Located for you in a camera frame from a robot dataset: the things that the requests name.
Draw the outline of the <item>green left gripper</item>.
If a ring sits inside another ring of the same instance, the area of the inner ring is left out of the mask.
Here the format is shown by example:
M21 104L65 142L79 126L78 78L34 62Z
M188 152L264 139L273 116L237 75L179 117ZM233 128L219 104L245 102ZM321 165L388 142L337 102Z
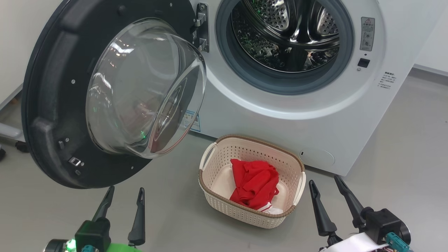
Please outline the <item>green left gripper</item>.
M102 199L94 217L93 222L100 218L105 218L107 211L111 206L115 187L112 185L106 191L104 198ZM136 200L136 215L133 221L133 226L128 234L128 245L112 243L108 247L106 252L141 252L141 250L135 248L136 246L143 245L146 242L146 211L145 211L145 190L139 189L139 195ZM63 240L52 239L46 247L44 252L77 252L75 239Z

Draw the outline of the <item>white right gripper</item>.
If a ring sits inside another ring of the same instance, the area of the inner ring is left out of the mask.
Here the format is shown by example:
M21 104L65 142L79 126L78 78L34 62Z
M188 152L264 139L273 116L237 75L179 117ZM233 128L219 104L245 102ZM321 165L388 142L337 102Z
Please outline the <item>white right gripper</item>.
M346 203L352 215L352 224L354 228L363 230L365 227L365 219L361 216L361 211L364 207L356 198L354 193L348 188L344 180L339 175L334 175L335 183L339 192L344 196ZM323 203L317 185L313 180L309 181L309 191L311 194L311 201L315 214L315 221L319 236L331 237L336 235L336 225L331 221ZM384 244L376 244L366 233L358 233L350 236L341 242L338 242L329 247L320 249L319 252L372 252L382 249Z

